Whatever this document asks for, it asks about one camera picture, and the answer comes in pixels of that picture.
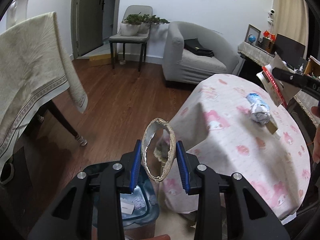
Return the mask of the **person's right hand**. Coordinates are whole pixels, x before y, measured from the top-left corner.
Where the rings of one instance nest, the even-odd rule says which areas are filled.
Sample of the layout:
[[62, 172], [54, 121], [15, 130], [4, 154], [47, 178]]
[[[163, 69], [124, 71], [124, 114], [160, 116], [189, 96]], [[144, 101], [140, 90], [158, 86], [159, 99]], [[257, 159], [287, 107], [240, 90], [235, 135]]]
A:
[[[320, 118], [319, 115], [319, 107], [313, 106], [311, 107], [311, 112], [313, 115]], [[313, 140], [313, 153], [312, 153], [313, 161], [319, 164], [320, 159], [320, 127], [317, 127], [316, 134]]]

